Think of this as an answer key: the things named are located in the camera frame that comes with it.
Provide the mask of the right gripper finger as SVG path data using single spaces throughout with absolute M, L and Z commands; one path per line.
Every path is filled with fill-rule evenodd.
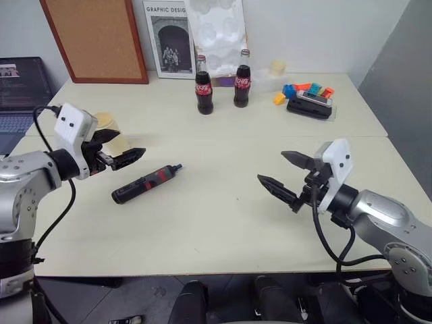
M 312 157 L 304 155 L 298 151 L 282 151 L 281 155 L 286 158 L 292 165 L 301 169 L 314 169 L 315 160 Z
M 257 178 L 272 196 L 286 203 L 294 213 L 297 213 L 300 210 L 300 207 L 297 204 L 297 195 L 291 190 L 288 190 L 281 182 L 265 175 L 258 174 Z

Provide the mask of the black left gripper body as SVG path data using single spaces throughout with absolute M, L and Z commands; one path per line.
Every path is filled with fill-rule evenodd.
M 106 155 L 103 151 L 103 144 L 98 141 L 83 142 L 81 150 L 84 160 L 87 163 L 90 176 L 113 167 L 113 158 Z

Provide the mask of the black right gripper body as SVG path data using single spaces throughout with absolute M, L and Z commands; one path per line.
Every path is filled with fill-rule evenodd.
M 312 206 L 313 202 L 313 188 L 315 188 L 315 196 L 317 201 L 317 207 L 321 206 L 324 196 L 327 194 L 329 189 L 329 179 L 332 176 L 330 168 L 313 169 L 305 177 L 305 185 L 302 188 L 302 192 L 298 197 L 296 210 L 299 211 L 303 205 Z

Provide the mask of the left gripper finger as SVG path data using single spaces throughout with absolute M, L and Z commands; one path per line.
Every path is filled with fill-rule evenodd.
M 145 152 L 145 148 L 131 148 L 127 151 L 124 151 L 121 155 L 113 158 L 111 169 L 120 170 L 124 167 L 127 167 L 139 160 Z
M 116 136 L 120 135 L 120 132 L 112 129 L 102 129 L 94 132 L 92 136 L 93 142 L 104 144 L 113 140 Z

